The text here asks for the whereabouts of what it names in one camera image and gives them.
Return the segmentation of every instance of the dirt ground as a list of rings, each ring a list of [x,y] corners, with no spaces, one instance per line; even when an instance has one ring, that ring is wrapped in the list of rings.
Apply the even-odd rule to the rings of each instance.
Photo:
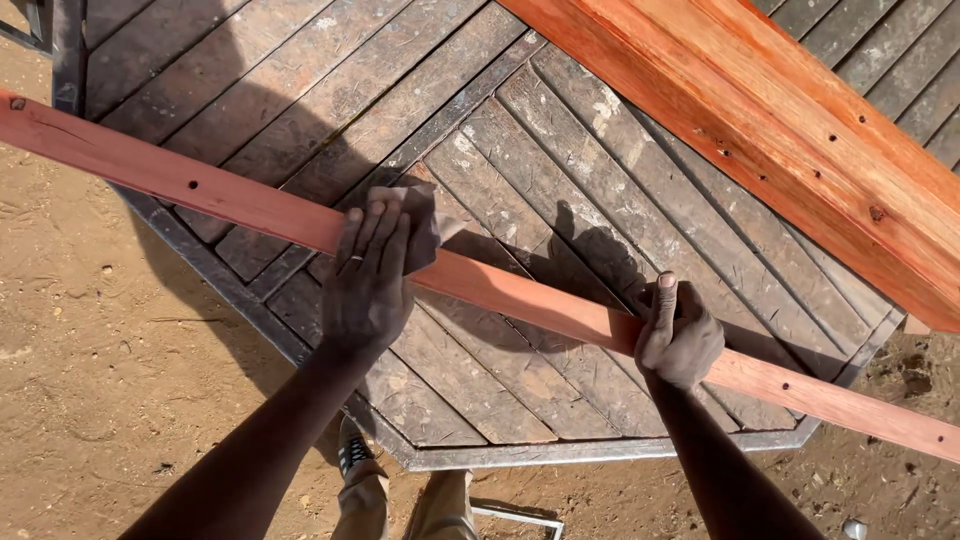
[[[49,102],[50,69],[0,40],[4,87]],[[960,424],[958,345],[897,333],[854,388]],[[0,538],[115,537],[291,370],[103,182],[0,145]],[[426,475],[380,459],[399,538]],[[829,537],[851,517],[871,539],[960,537],[960,466],[832,426],[752,459]],[[270,537],[326,538],[340,485],[311,451]],[[675,459],[477,471],[472,495],[571,540],[706,538]]]

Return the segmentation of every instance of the khaki pants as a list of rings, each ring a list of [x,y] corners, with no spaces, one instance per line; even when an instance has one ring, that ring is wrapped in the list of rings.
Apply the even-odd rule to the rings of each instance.
[[[470,471],[430,475],[410,518],[406,540],[477,540],[468,488]],[[347,471],[340,501],[340,521],[330,540],[387,540],[387,492],[390,481],[373,459]]]

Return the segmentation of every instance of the hand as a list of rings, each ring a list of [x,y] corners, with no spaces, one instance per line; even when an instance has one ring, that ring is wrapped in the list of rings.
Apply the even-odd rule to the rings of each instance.
[[[678,300],[682,316],[674,321]],[[723,327],[693,284],[677,282],[673,272],[660,274],[650,320],[640,331],[634,353],[644,378],[657,377],[689,391],[707,376],[723,347]]]
[[[413,294],[403,278],[410,215],[400,203],[370,203],[347,212],[337,257],[324,281],[324,345],[370,362],[403,331]]]

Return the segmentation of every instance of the person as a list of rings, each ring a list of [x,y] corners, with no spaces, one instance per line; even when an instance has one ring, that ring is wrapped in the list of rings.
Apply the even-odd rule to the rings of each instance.
[[[391,202],[347,214],[324,283],[323,338],[260,408],[177,480],[121,538],[263,538],[300,461],[397,339],[413,298],[403,277],[410,216]],[[822,538],[694,397],[724,348],[696,288],[660,274],[636,365],[673,440],[711,538]],[[362,432],[341,430],[340,523],[333,540],[387,538],[387,476]],[[476,540],[468,471],[431,476],[411,540]]]

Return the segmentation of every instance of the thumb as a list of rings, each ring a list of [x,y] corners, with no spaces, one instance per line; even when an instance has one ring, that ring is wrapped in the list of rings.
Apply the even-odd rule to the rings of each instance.
[[[655,332],[666,332],[666,340],[673,339],[673,315],[677,311],[677,275],[663,272],[657,277],[657,293],[654,297],[650,324]]]

